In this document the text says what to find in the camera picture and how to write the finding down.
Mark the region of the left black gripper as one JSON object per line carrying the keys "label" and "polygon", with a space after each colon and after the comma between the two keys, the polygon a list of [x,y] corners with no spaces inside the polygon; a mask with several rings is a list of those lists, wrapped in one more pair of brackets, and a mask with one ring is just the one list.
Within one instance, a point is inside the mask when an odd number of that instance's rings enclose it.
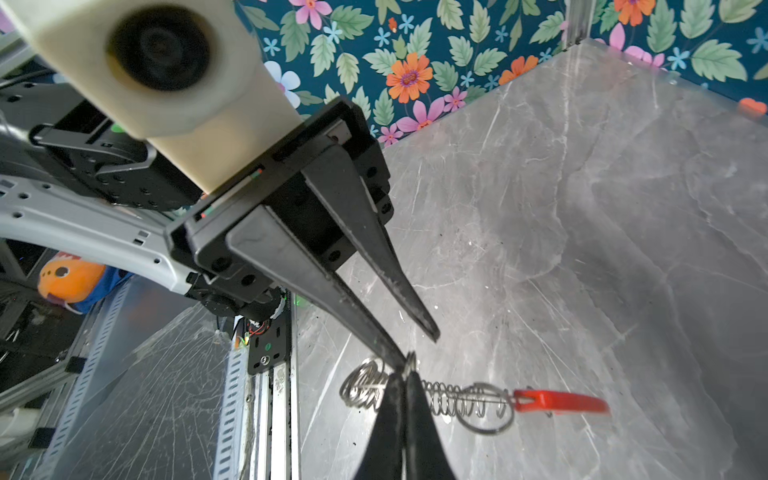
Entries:
{"label": "left black gripper", "polygon": [[[304,146],[321,134],[336,134],[340,146],[310,162]],[[402,369],[405,355],[333,271],[357,250],[423,332],[432,341],[440,338],[383,226],[394,215],[390,178],[362,108],[336,98],[167,227],[172,259],[191,270],[187,297],[251,303],[274,280],[331,314],[387,365]],[[230,253],[225,241],[255,268]]]}

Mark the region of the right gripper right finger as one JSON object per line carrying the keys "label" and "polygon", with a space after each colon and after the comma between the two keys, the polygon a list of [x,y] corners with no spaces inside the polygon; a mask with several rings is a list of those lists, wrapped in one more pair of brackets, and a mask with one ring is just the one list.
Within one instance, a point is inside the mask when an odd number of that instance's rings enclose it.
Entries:
{"label": "right gripper right finger", "polygon": [[421,377],[405,379],[405,475],[408,480],[455,479],[445,455]]}

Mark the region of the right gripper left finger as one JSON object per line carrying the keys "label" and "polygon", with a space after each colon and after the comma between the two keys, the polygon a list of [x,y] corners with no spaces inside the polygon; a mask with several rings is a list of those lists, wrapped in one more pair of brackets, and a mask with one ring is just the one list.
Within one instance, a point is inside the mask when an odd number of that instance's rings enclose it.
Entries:
{"label": "right gripper left finger", "polygon": [[400,480],[405,442],[405,382],[399,373],[389,376],[368,445],[354,479]]}

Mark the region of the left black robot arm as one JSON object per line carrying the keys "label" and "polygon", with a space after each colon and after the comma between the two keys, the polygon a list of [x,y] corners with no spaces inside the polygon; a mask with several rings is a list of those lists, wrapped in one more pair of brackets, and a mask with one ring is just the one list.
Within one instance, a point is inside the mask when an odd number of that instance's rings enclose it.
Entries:
{"label": "left black robot arm", "polygon": [[208,199],[170,160],[64,84],[40,74],[1,86],[1,171],[82,196],[154,211],[184,209],[150,251],[143,239],[113,248],[112,267],[169,282],[220,316],[264,322],[284,287],[337,318],[388,365],[405,358],[338,276],[361,255],[432,339],[440,330],[405,276],[385,224],[389,173],[361,108],[338,97],[226,177]]}

